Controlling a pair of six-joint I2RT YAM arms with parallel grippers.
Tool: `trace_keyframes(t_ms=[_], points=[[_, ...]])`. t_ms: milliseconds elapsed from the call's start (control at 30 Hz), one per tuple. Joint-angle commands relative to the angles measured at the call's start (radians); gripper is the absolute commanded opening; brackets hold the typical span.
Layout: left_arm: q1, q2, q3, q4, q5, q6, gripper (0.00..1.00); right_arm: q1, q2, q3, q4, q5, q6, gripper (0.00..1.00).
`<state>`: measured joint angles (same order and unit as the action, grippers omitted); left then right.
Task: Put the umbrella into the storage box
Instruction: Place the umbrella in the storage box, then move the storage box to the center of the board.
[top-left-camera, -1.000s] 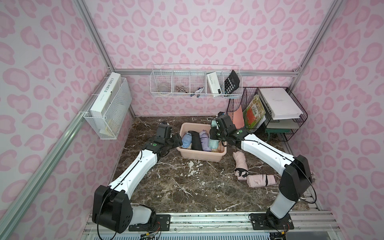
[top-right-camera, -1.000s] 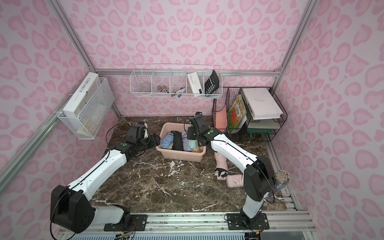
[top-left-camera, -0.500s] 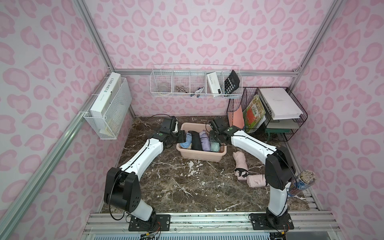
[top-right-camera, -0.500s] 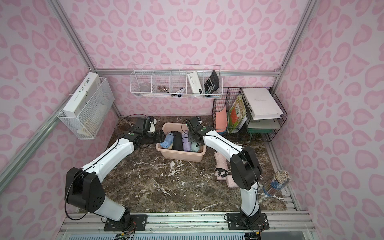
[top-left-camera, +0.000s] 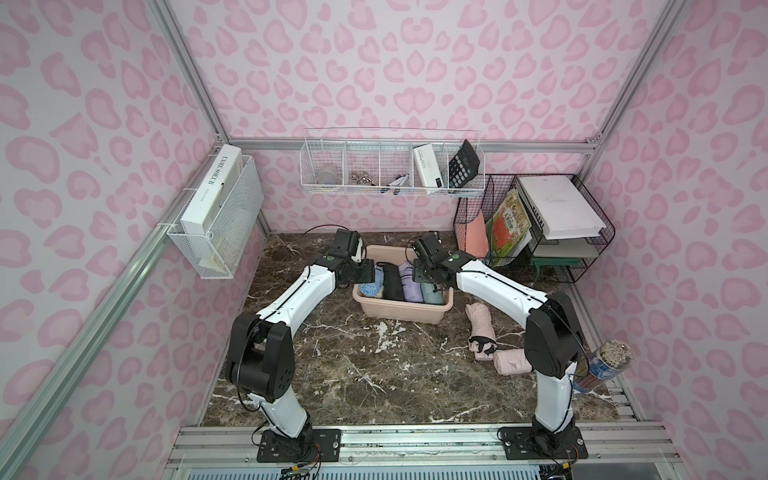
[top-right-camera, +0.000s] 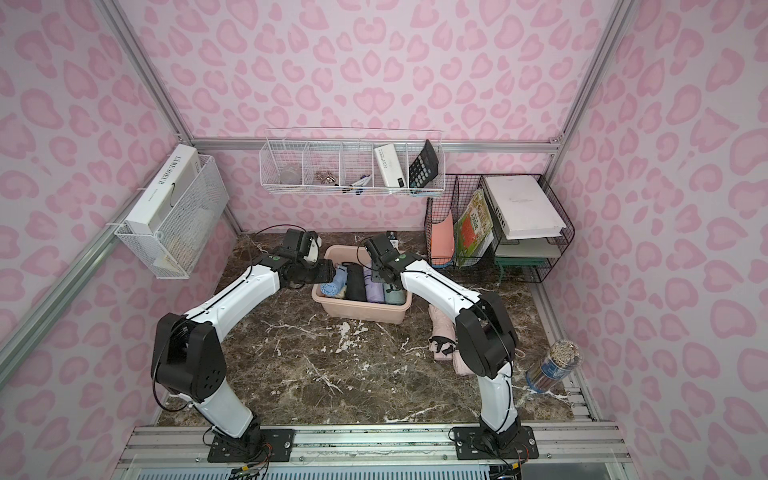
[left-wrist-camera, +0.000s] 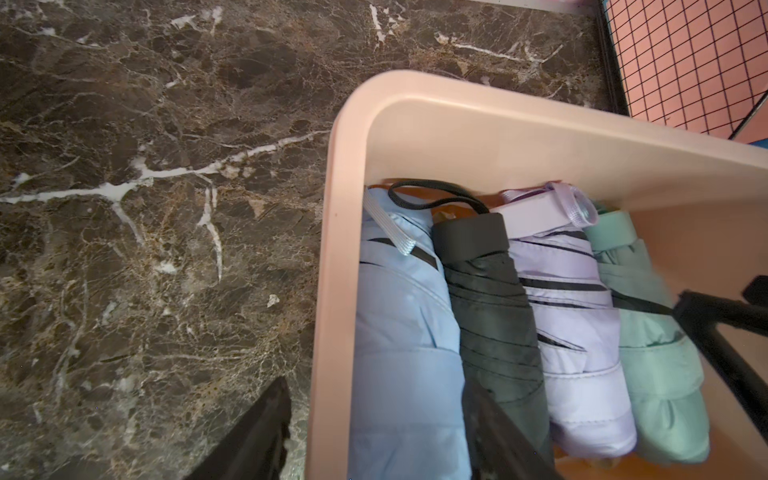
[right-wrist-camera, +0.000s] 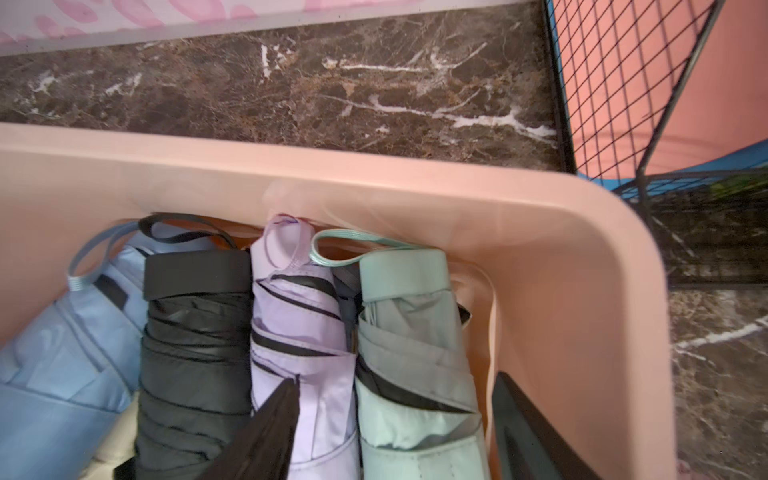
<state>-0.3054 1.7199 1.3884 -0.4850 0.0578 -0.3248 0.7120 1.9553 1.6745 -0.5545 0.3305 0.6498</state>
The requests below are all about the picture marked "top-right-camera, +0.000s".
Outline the light blue umbrella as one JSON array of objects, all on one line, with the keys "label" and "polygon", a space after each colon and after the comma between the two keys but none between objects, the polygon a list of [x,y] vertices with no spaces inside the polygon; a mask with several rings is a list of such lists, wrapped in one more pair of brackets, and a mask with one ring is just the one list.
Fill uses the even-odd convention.
[{"label": "light blue umbrella", "polygon": [[340,265],[335,271],[334,278],[329,283],[322,284],[320,291],[325,297],[344,299],[347,289],[347,280],[348,268],[345,265]]}]

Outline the lilac umbrella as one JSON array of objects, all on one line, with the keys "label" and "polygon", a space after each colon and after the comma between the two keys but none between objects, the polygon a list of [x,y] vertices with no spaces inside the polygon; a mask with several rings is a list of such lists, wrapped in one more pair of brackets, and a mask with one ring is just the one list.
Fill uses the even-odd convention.
[{"label": "lilac umbrella", "polygon": [[366,301],[369,303],[383,304],[385,302],[383,284],[374,281],[373,271],[370,268],[364,267],[363,273],[366,290]]}]

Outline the mint green umbrella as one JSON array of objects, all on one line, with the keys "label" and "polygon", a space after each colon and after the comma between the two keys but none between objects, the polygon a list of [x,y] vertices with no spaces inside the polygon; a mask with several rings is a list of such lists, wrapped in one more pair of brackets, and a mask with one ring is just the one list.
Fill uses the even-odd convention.
[{"label": "mint green umbrella", "polygon": [[401,306],[406,303],[407,293],[395,284],[384,284],[384,300],[387,305]]}]

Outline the black umbrella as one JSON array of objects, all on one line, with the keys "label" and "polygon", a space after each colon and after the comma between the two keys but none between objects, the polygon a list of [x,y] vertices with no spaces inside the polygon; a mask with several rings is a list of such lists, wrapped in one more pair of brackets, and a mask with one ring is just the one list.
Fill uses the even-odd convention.
[{"label": "black umbrella", "polygon": [[347,271],[345,299],[355,302],[366,302],[364,267],[360,264],[344,262]]}]

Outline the pink plastic storage box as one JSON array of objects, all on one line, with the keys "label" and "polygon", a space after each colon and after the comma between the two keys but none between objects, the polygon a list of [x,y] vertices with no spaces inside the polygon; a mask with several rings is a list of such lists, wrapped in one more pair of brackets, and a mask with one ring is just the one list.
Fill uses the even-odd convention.
[{"label": "pink plastic storage box", "polygon": [[[344,262],[358,263],[359,260],[363,263],[370,262],[370,257],[364,248],[359,249],[357,246],[348,245],[330,246],[324,257],[330,259],[335,266]],[[319,303],[331,317],[396,325],[404,321],[413,297],[410,292],[407,292],[405,302],[402,305],[351,301],[326,297],[322,294],[319,285],[313,286],[311,295],[312,299]]]}]

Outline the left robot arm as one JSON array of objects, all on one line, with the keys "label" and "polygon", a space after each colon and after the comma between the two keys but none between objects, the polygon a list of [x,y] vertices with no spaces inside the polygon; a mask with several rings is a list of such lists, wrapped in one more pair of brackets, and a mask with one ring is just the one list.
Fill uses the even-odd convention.
[{"label": "left robot arm", "polygon": [[156,325],[152,384],[191,404],[219,438],[242,449],[260,445],[259,421],[228,384],[222,342],[278,291],[331,281],[335,270],[321,246],[317,232],[290,228],[276,249],[253,259],[211,299],[184,314],[164,315]]}]

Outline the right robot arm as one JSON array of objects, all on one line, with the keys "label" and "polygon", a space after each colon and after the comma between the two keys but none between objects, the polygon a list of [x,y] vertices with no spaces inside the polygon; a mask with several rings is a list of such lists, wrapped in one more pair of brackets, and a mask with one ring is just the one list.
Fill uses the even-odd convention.
[{"label": "right robot arm", "polygon": [[480,426],[498,447],[510,444],[521,428],[513,392],[518,336],[504,301],[459,285],[422,257],[400,252],[384,234],[365,240],[364,248],[380,277],[450,318],[461,359],[478,380]]}]

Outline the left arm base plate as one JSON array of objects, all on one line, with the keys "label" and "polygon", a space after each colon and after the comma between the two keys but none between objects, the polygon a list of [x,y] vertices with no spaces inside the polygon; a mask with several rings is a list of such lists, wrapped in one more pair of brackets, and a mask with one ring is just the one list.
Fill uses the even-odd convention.
[{"label": "left arm base plate", "polygon": [[214,431],[207,461],[209,463],[258,464],[288,462],[293,450],[296,431],[293,429],[262,429],[259,426],[233,438]]}]

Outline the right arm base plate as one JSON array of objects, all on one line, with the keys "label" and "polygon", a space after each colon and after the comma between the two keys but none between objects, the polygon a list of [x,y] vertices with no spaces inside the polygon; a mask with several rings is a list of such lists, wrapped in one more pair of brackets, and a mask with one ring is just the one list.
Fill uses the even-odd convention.
[{"label": "right arm base plate", "polygon": [[538,442],[529,426],[513,427],[510,434],[497,435],[480,426],[453,427],[448,438],[459,460],[519,460],[540,457]]}]

